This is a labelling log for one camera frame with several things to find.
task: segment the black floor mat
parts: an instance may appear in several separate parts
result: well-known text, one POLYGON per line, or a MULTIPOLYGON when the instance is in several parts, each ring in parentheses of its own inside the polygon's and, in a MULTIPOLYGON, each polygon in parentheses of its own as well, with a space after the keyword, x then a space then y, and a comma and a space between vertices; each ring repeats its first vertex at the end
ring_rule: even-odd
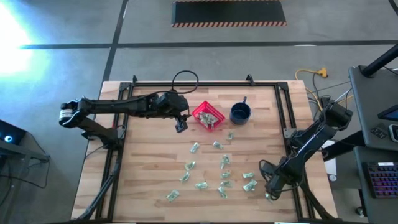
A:
POLYGON ((277 0, 199 0, 173 2, 172 27, 286 26, 277 0))

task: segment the blue mug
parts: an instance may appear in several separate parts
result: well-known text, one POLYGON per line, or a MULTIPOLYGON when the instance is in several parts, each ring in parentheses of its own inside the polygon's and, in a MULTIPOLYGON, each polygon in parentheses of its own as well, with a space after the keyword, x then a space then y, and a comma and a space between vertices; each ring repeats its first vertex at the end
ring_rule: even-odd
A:
POLYGON ((232 106, 231 112, 229 114, 229 119, 232 121, 232 123, 243 125, 249 120, 251 109, 249 105, 246 104, 246 100, 247 97, 245 96, 242 103, 235 103, 232 106))

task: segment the keyboard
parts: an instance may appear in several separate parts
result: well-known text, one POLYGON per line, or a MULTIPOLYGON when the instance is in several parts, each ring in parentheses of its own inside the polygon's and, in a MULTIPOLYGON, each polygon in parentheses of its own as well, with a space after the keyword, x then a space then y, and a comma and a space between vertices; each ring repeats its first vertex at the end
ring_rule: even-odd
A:
POLYGON ((398 162, 365 162, 363 171, 373 198, 398 198, 398 162))

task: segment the wooden tabletop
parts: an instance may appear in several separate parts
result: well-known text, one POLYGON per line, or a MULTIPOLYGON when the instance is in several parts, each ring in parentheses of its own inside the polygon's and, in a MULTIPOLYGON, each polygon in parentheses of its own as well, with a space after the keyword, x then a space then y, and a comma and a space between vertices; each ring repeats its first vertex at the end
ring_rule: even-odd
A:
MULTIPOLYGON (((313 123, 303 81, 287 81, 294 107, 297 127, 305 129, 313 123)), ((100 99, 116 99, 120 82, 104 82, 100 99)), ((133 95, 143 95, 165 88, 137 88, 133 95)), ((177 88, 187 91, 189 87, 177 88)), ((272 87, 199 87, 185 95, 193 111, 204 100, 222 112, 227 119, 209 133, 192 117, 188 129, 175 132, 173 119, 129 118, 124 146, 123 163, 116 197, 114 222, 294 222, 297 221, 292 192, 284 192, 280 199, 270 203, 264 198, 264 179, 258 169, 260 159, 275 164, 285 156, 282 132, 272 87), (252 108, 250 120, 244 126, 231 124, 229 111, 233 104, 247 96, 252 108), (228 132, 234 133, 232 141, 226 140, 228 132), (218 141, 224 149, 215 149, 218 141), (195 154, 190 148, 199 142, 195 154), (227 154, 231 164, 223 170, 220 162, 227 154), (181 183, 184 164, 196 161, 188 181, 181 183), (222 199, 217 188, 222 181, 220 174, 230 170, 227 180, 232 188, 225 188, 227 199, 222 199), (249 180, 242 178, 243 172, 254 172, 258 181, 255 191, 242 188, 249 180), (197 190, 194 186, 207 181, 209 188, 197 190), (172 190, 180 196, 169 203, 165 198, 172 190)), ((289 124, 285 102, 285 118, 289 124)), ((113 114, 99 114, 96 122, 111 127, 113 114)), ((87 153, 101 144, 92 141, 87 153)), ((103 175, 106 151, 101 149, 88 157, 83 166, 76 195, 72 218, 81 215, 98 193, 103 175)), ((316 153, 306 163, 311 190, 321 204, 336 216, 328 177, 321 154, 316 153)), ((303 210, 306 211, 303 194, 300 194, 303 210)), ((108 211, 108 202, 104 214, 108 211)))

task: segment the concrete floor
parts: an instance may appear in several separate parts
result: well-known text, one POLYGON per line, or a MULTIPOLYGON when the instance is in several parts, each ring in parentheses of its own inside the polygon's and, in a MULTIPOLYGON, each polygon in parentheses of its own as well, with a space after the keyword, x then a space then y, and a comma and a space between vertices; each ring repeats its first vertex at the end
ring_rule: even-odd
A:
MULTIPOLYGON (((396 40, 398 18, 387 1, 285 0, 287 27, 172 29, 172 0, 130 0, 120 43, 396 40)), ((110 44, 122 0, 0 1, 0 119, 31 132, 51 155, 46 189, 23 184, 12 223, 50 223, 70 218, 87 141, 78 129, 58 125, 61 103, 81 95, 97 98, 109 49, 15 50, 19 44, 110 44)), ((190 69, 201 80, 291 80, 297 69, 326 67, 329 78, 316 77, 318 88, 348 81, 348 69, 368 64, 390 45, 323 47, 223 47, 117 49, 110 80, 170 80, 190 69)), ((391 67, 398 67, 393 61, 391 67)), ((313 88, 312 75, 300 74, 313 88)), ((349 83, 325 90, 337 98, 349 83)), ((355 111, 353 100, 348 103, 355 111)), ((355 115, 336 139, 359 130, 355 115)), ((332 184, 340 218, 366 222, 353 213, 359 206, 355 171, 344 175, 349 155, 338 159, 338 182, 332 184)), ((30 174, 43 181, 44 170, 30 174)), ((0 190, 0 198, 6 189, 0 190)))

